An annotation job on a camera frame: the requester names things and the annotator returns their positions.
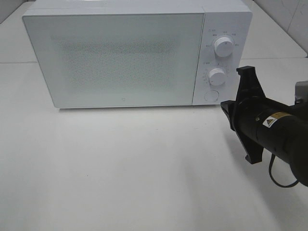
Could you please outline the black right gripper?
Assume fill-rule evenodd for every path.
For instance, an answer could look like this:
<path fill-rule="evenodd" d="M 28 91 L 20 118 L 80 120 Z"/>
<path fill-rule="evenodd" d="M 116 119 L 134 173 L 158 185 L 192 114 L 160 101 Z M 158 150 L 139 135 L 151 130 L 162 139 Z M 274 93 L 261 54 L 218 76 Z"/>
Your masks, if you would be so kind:
<path fill-rule="evenodd" d="M 236 69 L 240 76 L 236 101 L 221 108 L 236 132 L 250 164 L 262 161 L 263 150 L 273 154 L 296 153 L 294 107 L 266 98 L 254 66 Z"/>

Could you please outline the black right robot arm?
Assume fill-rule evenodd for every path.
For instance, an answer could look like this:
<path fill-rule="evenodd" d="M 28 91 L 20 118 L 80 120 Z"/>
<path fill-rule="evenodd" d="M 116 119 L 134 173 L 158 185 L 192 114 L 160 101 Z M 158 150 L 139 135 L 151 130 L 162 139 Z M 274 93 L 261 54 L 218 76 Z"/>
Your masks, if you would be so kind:
<path fill-rule="evenodd" d="M 288 106 L 265 96 L 255 67 L 236 69 L 240 76 L 236 99 L 220 106 L 235 131 L 250 164 L 262 161 L 263 151 L 271 152 L 269 170 L 274 159 L 288 163 L 296 181 L 308 184 L 308 83 L 295 84 L 295 104 Z"/>

